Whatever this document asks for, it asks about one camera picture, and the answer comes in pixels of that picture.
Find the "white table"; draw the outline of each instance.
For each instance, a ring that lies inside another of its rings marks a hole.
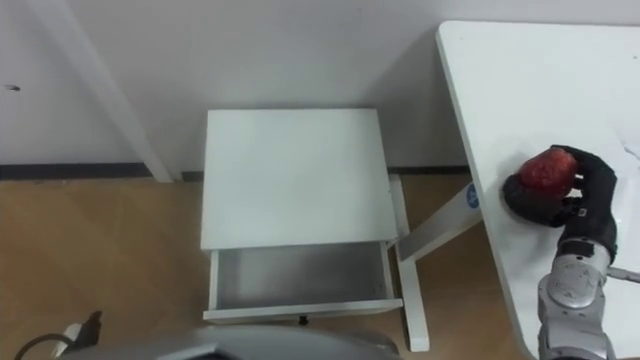
[[[499,189],[555,143],[600,155],[635,188],[637,164],[609,121],[640,122],[640,28],[452,21],[437,40],[473,183],[399,243],[400,257],[424,256],[484,219],[516,339],[537,357],[537,285],[560,230],[512,217]],[[633,205],[616,192],[620,208]],[[623,235],[615,265],[639,271],[638,259],[640,241]],[[617,355],[640,356],[640,286],[610,279],[605,294]]]
[[[408,234],[375,110],[218,110],[207,126],[201,248],[215,323],[407,306],[428,348],[415,263],[393,291],[388,249]]]

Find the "apple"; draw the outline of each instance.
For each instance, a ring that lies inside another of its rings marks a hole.
[[[524,187],[561,199],[571,191],[577,171],[573,155],[552,147],[527,160],[518,176]]]

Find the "baseboard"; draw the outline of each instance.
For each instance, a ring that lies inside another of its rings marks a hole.
[[[389,174],[398,175],[458,175],[470,174],[471,170],[466,165],[458,166],[402,166],[388,167]]]
[[[0,165],[0,180],[71,180],[151,177],[143,163]]]
[[[398,175],[457,175],[470,174],[468,166],[420,166],[388,167],[389,174]],[[183,171],[182,181],[199,182],[204,180],[204,171]]]
[[[468,166],[389,167],[390,174],[469,174]],[[71,180],[152,177],[143,163],[0,165],[0,180]],[[184,182],[204,180],[204,171],[183,171]]]

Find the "floor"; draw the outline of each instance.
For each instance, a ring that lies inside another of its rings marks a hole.
[[[470,178],[402,180],[415,227]],[[60,332],[98,309],[104,311],[101,344],[203,325],[208,260],[198,247],[201,192],[199,183],[150,179],[0,183],[0,358],[13,358],[29,339]],[[383,332],[405,359],[524,358],[482,224],[421,259],[418,272],[428,353],[406,351],[400,311],[310,326]],[[51,349],[43,344],[28,358],[45,359]]]

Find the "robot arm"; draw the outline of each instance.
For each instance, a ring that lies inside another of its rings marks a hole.
[[[538,285],[541,360],[612,360],[602,329],[607,271],[616,255],[611,202],[614,171],[599,157],[568,146],[578,162],[574,187],[581,197],[562,200],[524,188],[516,175],[503,186],[505,203],[517,215],[552,227],[564,226],[551,273]]]

